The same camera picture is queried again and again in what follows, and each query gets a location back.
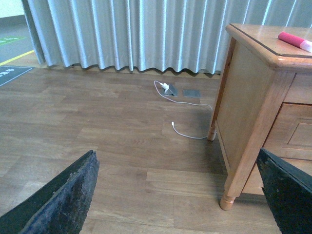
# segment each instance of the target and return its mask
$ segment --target cabinet leg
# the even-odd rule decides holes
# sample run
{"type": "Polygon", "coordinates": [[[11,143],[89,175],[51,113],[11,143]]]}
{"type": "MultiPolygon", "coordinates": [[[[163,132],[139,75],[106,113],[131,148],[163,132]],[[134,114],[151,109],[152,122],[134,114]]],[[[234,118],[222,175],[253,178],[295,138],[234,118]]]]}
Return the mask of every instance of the cabinet leg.
{"type": "Polygon", "coordinates": [[[236,197],[233,196],[226,196],[225,194],[223,195],[223,197],[221,198],[220,201],[220,207],[225,210],[228,211],[232,208],[234,200],[236,197]]]}
{"type": "Polygon", "coordinates": [[[214,125],[211,125],[208,131],[207,139],[213,141],[215,139],[216,129],[214,125]]]}

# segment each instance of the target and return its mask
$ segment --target cabinet top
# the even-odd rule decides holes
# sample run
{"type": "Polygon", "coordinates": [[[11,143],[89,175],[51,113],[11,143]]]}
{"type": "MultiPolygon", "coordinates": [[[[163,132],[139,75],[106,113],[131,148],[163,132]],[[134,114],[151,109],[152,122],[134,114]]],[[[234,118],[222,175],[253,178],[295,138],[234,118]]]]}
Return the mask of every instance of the cabinet top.
{"type": "Polygon", "coordinates": [[[312,41],[312,29],[262,26],[250,24],[229,24],[227,32],[244,44],[270,67],[277,70],[312,72],[312,53],[304,51],[277,38],[287,32],[312,41]]]}

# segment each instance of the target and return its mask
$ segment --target wall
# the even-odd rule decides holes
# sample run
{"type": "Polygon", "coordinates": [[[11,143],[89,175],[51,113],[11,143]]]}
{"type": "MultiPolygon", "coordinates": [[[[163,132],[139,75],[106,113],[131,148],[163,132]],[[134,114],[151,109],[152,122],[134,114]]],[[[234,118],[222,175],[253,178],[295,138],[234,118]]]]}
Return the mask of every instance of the wall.
{"type": "Polygon", "coordinates": [[[0,18],[24,15],[21,0],[0,0],[0,18]]]}

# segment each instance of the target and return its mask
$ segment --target curtain fold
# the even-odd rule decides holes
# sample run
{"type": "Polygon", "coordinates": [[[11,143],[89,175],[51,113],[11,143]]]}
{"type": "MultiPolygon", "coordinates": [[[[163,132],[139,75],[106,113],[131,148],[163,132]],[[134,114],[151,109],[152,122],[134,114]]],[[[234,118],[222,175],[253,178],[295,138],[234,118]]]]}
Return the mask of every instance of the curtain fold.
{"type": "Polygon", "coordinates": [[[220,73],[225,26],[312,26],[310,0],[22,0],[40,63],[220,73]]]}

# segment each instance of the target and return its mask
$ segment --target green floor marking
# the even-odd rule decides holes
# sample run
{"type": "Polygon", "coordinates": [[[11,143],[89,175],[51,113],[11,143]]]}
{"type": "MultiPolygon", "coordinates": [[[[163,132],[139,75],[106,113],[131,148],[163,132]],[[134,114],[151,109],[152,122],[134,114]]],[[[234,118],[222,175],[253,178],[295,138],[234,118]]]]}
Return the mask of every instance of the green floor marking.
{"type": "Polygon", "coordinates": [[[5,45],[17,40],[24,39],[26,37],[5,37],[5,38],[0,38],[0,45],[5,45]]]}

